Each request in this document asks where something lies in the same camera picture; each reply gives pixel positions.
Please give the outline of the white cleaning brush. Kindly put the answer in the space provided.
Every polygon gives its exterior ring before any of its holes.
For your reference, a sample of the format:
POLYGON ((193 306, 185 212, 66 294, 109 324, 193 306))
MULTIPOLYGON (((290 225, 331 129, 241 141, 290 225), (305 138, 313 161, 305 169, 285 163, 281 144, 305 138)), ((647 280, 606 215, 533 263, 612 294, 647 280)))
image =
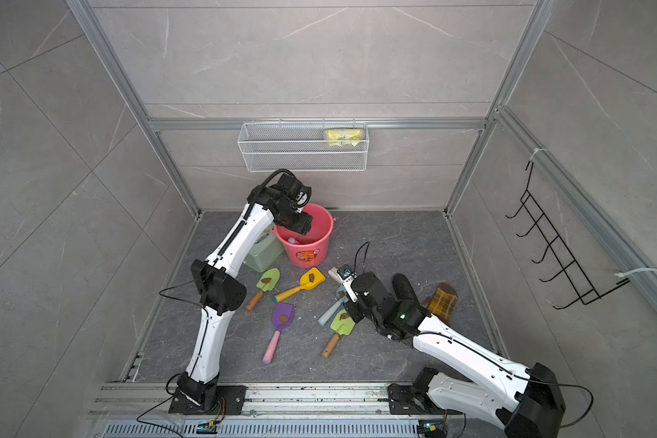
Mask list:
POLYGON ((347 301, 350 300, 350 297, 348 296, 348 293, 346 291, 345 286, 340 285, 337 290, 336 290, 336 298, 339 304, 344 304, 347 301))

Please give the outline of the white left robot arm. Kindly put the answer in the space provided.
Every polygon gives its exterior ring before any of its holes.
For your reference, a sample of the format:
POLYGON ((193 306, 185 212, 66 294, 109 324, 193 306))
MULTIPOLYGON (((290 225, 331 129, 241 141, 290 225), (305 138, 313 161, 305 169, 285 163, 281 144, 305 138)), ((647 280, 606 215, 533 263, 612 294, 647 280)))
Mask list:
POLYGON ((271 224, 306 235, 312 217, 304 211, 311 188, 292 171, 279 169, 257 185, 239 219, 206 259, 191 265, 190 281, 200 297, 200 328, 193 356, 185 370, 173 377, 169 412, 180 415, 226 414, 227 401, 218 393, 224 339, 235 312, 246 299, 246 286, 237 280, 246 256, 271 224))

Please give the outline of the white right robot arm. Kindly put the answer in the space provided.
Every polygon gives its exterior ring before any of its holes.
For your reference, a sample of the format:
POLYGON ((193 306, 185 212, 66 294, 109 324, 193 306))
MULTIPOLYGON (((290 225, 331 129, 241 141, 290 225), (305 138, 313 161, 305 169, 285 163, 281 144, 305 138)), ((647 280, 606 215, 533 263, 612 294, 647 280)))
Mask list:
POLYGON ((425 308, 405 275, 392 288, 372 272, 345 264, 328 272, 345 290, 354 322, 371 321, 380 335, 411 346, 462 374, 461 379, 424 369, 411 386, 411 402, 427 411, 454 410, 490 423, 508 437, 556 437, 578 424, 564 423, 565 384, 541 363, 527 367, 487 350, 425 308))

